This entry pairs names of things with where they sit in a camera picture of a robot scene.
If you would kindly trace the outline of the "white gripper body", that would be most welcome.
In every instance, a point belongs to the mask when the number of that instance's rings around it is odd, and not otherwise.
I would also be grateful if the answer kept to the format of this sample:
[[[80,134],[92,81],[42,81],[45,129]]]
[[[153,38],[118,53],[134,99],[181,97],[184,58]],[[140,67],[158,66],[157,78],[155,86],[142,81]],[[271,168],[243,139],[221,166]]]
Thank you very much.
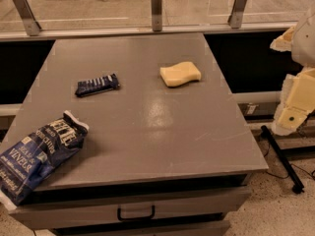
[[[303,17],[295,27],[291,43],[292,59],[304,67],[315,66],[315,16]]]

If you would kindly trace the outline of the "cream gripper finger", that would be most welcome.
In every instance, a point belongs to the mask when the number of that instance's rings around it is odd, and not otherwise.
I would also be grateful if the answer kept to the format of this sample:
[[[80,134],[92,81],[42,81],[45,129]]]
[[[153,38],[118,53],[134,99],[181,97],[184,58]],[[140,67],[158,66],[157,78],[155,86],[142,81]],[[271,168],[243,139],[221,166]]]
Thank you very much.
[[[296,76],[287,74],[284,81],[272,131],[287,136],[315,110],[315,69],[304,67]]]
[[[290,51],[294,30],[295,27],[287,29],[282,35],[272,41],[270,48],[279,52]]]

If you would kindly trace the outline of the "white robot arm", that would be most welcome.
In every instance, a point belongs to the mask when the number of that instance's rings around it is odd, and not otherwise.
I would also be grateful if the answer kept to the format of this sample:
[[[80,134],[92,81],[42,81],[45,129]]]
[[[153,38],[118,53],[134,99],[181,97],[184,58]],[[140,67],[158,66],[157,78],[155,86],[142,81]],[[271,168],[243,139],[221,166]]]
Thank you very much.
[[[274,39],[270,48],[290,51],[292,60],[302,66],[297,75],[285,76],[272,123],[276,135],[287,136],[315,111],[315,4],[295,26]]]

